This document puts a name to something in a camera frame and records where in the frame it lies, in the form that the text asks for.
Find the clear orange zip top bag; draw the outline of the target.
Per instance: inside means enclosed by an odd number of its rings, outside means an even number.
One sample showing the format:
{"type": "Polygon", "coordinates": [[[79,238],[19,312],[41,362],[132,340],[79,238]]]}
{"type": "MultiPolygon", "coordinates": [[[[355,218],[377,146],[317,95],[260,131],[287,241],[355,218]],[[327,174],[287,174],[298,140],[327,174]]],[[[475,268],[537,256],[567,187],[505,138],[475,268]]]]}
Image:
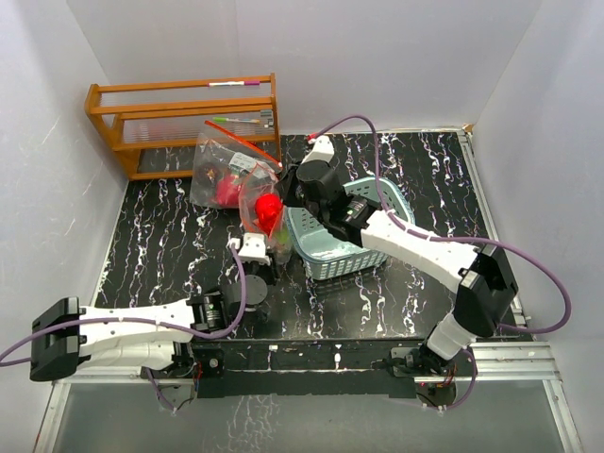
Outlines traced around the clear orange zip top bag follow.
{"type": "MultiPolygon", "coordinates": [[[[193,172],[204,161],[219,165],[224,174],[247,176],[254,166],[264,162],[276,175],[282,163],[253,143],[227,131],[216,123],[206,120],[197,139],[193,157],[193,172]]],[[[190,200],[196,206],[220,209],[215,202],[215,187],[202,187],[192,177],[190,200]]]]}

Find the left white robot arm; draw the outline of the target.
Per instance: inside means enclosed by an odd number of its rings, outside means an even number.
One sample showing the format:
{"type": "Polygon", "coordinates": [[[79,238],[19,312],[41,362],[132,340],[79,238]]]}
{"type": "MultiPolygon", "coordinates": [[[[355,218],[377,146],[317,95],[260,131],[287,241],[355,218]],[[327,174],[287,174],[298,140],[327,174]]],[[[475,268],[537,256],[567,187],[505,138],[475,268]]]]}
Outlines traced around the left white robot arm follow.
{"type": "Polygon", "coordinates": [[[243,282],[169,304],[98,309],[81,306],[76,297],[62,298],[32,323],[30,379],[55,381],[83,368],[121,366],[186,376],[195,354],[185,344],[230,335],[263,302],[277,277],[273,253],[242,249],[239,258],[243,282]]]}

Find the dark purple mangosteen toy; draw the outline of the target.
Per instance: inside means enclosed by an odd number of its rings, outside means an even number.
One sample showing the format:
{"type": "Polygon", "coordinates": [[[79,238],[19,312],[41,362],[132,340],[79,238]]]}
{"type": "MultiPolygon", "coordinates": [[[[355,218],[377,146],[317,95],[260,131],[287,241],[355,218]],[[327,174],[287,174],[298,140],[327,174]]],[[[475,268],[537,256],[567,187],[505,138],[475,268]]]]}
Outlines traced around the dark purple mangosteen toy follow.
{"type": "Polygon", "coordinates": [[[193,172],[194,180],[202,187],[215,187],[223,177],[219,165],[211,161],[202,162],[193,172]]]}

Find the green lime toy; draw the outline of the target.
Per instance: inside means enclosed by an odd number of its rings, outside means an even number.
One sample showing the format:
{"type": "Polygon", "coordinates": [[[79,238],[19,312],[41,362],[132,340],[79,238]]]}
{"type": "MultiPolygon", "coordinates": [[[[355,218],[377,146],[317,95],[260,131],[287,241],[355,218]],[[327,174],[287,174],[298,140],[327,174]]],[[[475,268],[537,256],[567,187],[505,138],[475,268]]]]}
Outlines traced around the green lime toy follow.
{"type": "Polygon", "coordinates": [[[292,245],[292,239],[289,233],[289,229],[284,227],[275,233],[275,239],[280,246],[290,247],[292,245]]]}

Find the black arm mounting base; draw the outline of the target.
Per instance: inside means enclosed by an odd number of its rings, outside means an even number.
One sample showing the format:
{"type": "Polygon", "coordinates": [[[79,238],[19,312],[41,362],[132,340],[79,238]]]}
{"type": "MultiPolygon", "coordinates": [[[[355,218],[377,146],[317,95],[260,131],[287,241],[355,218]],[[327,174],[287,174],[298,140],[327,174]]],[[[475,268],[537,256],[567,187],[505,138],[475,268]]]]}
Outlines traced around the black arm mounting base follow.
{"type": "Polygon", "coordinates": [[[199,398],[385,395],[431,407],[453,403],[458,365],[420,365],[419,347],[392,339],[195,342],[194,390],[199,398]]]}

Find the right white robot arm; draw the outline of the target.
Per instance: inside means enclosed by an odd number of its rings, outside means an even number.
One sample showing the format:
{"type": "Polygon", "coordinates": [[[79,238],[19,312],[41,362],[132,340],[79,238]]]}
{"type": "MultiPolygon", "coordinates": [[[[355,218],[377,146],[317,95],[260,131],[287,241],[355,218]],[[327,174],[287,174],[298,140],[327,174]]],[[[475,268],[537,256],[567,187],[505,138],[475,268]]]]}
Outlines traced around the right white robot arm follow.
{"type": "Polygon", "coordinates": [[[305,209],[334,238],[403,261],[454,294],[453,309],[421,345],[402,357],[391,356],[384,366],[440,375],[468,345],[498,331],[518,292],[502,247],[477,248],[415,230],[377,201],[348,193],[334,169],[320,160],[291,167],[280,177],[277,193],[286,207],[305,209]]]}

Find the red green dragon fruit toy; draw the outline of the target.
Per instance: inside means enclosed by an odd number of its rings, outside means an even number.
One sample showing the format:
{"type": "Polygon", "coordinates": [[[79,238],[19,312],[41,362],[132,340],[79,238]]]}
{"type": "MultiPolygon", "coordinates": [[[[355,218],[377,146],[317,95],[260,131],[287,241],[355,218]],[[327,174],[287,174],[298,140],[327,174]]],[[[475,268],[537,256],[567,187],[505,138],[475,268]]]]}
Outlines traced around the red green dragon fruit toy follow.
{"type": "Polygon", "coordinates": [[[215,202],[220,209],[237,209],[243,176],[224,174],[216,183],[215,202]]]}

